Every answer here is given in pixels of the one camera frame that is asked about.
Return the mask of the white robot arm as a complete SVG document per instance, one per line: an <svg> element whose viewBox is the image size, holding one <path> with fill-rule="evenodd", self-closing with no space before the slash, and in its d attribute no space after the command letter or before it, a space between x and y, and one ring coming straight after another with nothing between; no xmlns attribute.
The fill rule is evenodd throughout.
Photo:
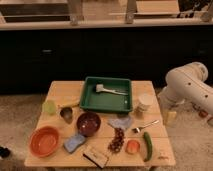
<svg viewBox="0 0 213 171"><path fill-rule="evenodd" d="M166 86L158 94L164 124L173 113L173 107L186 100L213 115L213 87L205 83L208 69L201 62L192 62L171 69L165 77Z"/></svg>

